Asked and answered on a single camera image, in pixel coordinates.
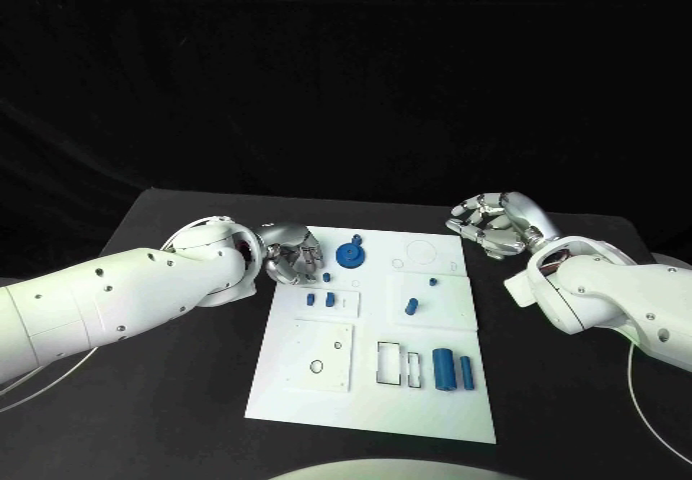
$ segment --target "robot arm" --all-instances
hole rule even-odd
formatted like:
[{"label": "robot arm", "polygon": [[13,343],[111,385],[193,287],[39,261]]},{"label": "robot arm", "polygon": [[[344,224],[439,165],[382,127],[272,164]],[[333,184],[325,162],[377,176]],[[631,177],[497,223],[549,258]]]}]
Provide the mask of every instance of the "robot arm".
[{"label": "robot arm", "polygon": [[[526,247],[533,253],[526,270],[504,281],[517,305],[537,303],[550,323],[569,334],[591,327],[615,330],[651,357],[692,371],[692,271],[635,265],[605,242],[560,239],[520,193],[478,195],[452,210],[452,215],[468,213],[467,220],[452,218],[447,226],[490,257],[501,259]],[[494,220],[481,230],[488,217]]]},{"label": "robot arm", "polygon": [[129,250],[1,288],[0,384],[196,306],[252,295],[262,261],[276,281],[314,282],[294,269],[301,254],[314,271],[321,251],[304,226],[276,224],[252,232],[227,217],[212,217],[189,225],[161,251]]}]

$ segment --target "white board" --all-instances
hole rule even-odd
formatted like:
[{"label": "white board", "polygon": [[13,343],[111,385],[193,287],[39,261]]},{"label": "white board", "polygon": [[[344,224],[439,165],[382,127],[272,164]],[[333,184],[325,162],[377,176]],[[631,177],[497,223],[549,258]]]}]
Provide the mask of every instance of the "white board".
[{"label": "white board", "polygon": [[[318,283],[310,287],[276,285],[245,417],[494,443],[460,237],[325,227],[310,230],[320,241],[323,272],[330,273],[331,281],[324,283],[320,275]],[[359,268],[349,270],[336,263],[334,254],[356,233],[363,239],[366,260]],[[425,281],[429,276],[438,278],[434,287]],[[349,301],[338,314],[334,307],[317,305],[317,300],[307,307],[308,292],[324,296],[325,292],[334,292],[334,307],[340,298],[357,298],[356,311]],[[408,296],[419,299],[421,310],[412,317],[402,313]],[[287,332],[289,328],[300,329],[297,322],[324,323],[336,325],[334,328],[351,326],[347,389],[333,388],[340,385],[331,382],[328,388],[310,383],[317,382],[321,373],[310,372],[310,377],[305,368],[320,353],[305,354],[291,363],[298,355],[295,350],[292,354],[287,352],[297,337]],[[320,337],[321,333],[305,335],[301,341]],[[376,382],[377,342],[400,346],[400,385]],[[327,341],[315,340],[315,344],[328,346]],[[435,348],[454,352],[458,388],[452,392],[435,389]],[[419,354],[421,388],[408,387],[409,352]],[[473,391],[462,389],[461,355],[471,359]],[[287,381],[292,378],[287,371],[302,372],[307,384]]]}]

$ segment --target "black tablecloth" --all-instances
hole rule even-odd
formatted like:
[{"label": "black tablecloth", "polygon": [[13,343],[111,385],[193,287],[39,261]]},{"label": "black tablecloth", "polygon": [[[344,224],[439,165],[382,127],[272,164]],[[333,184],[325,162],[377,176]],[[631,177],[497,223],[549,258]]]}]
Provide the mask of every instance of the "black tablecloth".
[{"label": "black tablecloth", "polygon": [[[197,218],[448,234],[448,208],[148,190],[103,255],[158,248]],[[607,240],[651,261],[618,217],[552,215],[565,234]],[[643,426],[627,394],[628,344],[608,330],[568,336],[501,281],[527,256],[496,262],[464,243],[497,445],[243,418],[274,294],[187,315],[99,349],[78,372],[0,416],[0,476],[11,479],[263,479],[343,459],[461,463],[526,478],[676,478],[692,468]],[[69,362],[50,366],[53,376]],[[692,455],[692,375],[635,352],[634,388],[664,438]]]}]

